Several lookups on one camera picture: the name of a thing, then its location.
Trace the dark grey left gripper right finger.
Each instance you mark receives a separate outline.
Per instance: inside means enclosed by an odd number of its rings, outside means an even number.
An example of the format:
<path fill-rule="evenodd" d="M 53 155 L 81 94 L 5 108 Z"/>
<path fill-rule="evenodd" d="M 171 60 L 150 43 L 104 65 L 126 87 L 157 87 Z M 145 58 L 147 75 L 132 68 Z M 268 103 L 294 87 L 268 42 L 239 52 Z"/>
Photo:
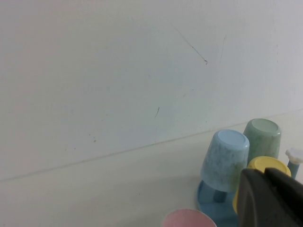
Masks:
<path fill-rule="evenodd" d="M 283 199 L 303 198 L 303 185 L 292 177 L 276 168 L 266 168 L 264 174 Z"/>

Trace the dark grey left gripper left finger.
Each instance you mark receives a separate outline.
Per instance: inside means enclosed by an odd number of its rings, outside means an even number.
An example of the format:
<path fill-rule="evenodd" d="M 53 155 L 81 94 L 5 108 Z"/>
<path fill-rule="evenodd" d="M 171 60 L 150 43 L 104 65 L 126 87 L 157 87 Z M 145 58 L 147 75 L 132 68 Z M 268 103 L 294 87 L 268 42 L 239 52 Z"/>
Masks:
<path fill-rule="evenodd" d="M 237 214 L 241 227 L 301 227 L 303 199 L 283 199 L 264 172 L 247 168 L 241 172 Z"/>

